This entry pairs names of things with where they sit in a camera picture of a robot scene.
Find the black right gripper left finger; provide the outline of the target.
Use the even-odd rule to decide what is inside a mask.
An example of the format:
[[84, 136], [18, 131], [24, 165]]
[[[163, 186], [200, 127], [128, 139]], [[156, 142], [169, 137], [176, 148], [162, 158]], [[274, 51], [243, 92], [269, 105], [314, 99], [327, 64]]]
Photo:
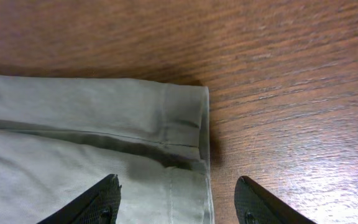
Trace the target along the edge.
[[121, 185], [109, 174], [39, 224], [115, 224], [121, 203]]

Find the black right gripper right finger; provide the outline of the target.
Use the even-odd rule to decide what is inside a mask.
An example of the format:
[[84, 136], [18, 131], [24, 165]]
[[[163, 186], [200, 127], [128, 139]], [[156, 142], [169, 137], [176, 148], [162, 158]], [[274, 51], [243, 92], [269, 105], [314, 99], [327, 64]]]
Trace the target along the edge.
[[248, 176], [236, 182], [234, 205], [240, 224], [315, 224]]

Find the khaki shorts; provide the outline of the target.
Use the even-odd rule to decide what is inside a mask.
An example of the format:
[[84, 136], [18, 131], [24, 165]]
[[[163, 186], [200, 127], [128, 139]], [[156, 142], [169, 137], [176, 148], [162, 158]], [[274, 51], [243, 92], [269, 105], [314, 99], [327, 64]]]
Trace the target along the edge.
[[118, 223], [213, 223], [209, 91], [0, 75], [0, 223], [37, 223], [109, 174]]

